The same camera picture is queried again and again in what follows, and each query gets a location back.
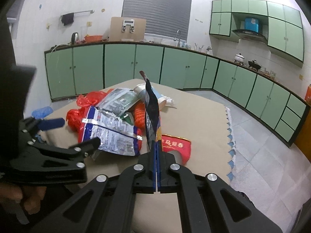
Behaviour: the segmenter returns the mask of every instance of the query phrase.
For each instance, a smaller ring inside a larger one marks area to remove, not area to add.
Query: blue box
[[[244,29],[259,32],[259,20],[257,18],[245,18]]]

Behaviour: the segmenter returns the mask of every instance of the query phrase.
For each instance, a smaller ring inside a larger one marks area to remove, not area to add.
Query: cabinet door
[[[272,86],[272,81],[258,75],[246,109],[260,117],[269,99]]]
[[[302,117],[306,109],[306,105],[294,95],[290,95],[287,107],[300,117]]]
[[[105,88],[134,78],[135,45],[105,45]]]
[[[210,34],[219,34],[221,13],[212,13]]]
[[[282,120],[278,123],[275,131],[281,135],[287,142],[290,141],[291,137],[293,136],[294,130],[284,123]]]
[[[267,105],[260,117],[272,129],[275,128],[285,109],[290,93],[277,84],[273,84]]]
[[[267,1],[267,5],[269,17],[285,20],[284,8],[282,4]]]
[[[236,103],[245,107],[255,82],[256,74],[244,69],[237,67],[232,87],[229,93],[229,98],[234,100]]]
[[[267,1],[248,0],[248,11],[249,13],[267,16]]]
[[[46,72],[51,99],[76,95],[72,48],[47,53]]]
[[[214,89],[225,96],[229,95],[237,66],[220,61]]]
[[[185,89],[198,89],[201,84],[206,56],[190,52],[186,69]]]
[[[159,83],[163,47],[160,46],[136,46],[135,79],[142,79],[139,71],[144,71],[151,82]]]
[[[186,66],[189,60],[188,51],[165,48],[160,84],[176,89],[185,85]]]
[[[207,56],[205,62],[205,68],[201,83],[202,89],[211,89],[215,80],[215,75],[218,67],[218,59]]]
[[[231,29],[231,13],[222,12],[220,16],[219,34],[229,36],[230,29]]]
[[[232,12],[248,13],[248,0],[232,0]]]
[[[103,45],[73,48],[73,67],[77,94],[102,90]]]
[[[213,1],[212,12],[221,12],[221,0]]]
[[[304,33],[302,28],[286,22],[286,50],[288,54],[304,60]]]
[[[231,0],[221,0],[221,12],[231,12]]]
[[[286,28],[285,22],[269,17],[268,45],[285,51],[286,49]]]
[[[302,28],[299,10],[283,5],[285,21]]]

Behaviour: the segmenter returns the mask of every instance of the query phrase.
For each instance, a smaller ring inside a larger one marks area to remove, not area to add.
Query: tiled floor
[[[188,91],[231,110],[236,140],[232,188],[247,194],[263,214],[289,233],[298,210],[311,197],[311,164],[295,146],[287,148],[246,112],[212,91]]]

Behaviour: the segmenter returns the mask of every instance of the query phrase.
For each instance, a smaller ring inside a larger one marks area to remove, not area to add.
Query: beige tablecloth
[[[131,88],[143,83],[132,79],[110,88]],[[205,176],[213,172],[229,183],[227,174],[231,171],[228,162],[231,160],[228,145],[230,139],[225,107],[203,97],[152,83],[163,95],[174,99],[176,109],[164,107],[160,112],[163,134],[184,137],[191,140],[191,157],[187,164],[194,174]],[[48,118],[63,117],[70,109],[78,108],[76,103],[58,109]],[[48,143],[68,148],[77,143],[77,134],[67,126],[47,131],[42,134]],[[144,137],[141,153],[147,152]],[[137,157],[120,156],[103,152],[94,162],[85,159],[88,182],[99,174],[115,176],[126,167],[137,163]],[[137,194],[133,215],[133,229],[137,233],[180,233],[181,223],[176,194]]]

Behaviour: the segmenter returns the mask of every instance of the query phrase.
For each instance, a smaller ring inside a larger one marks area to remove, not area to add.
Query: window
[[[124,0],[123,17],[147,20],[146,33],[187,40],[191,0]]]

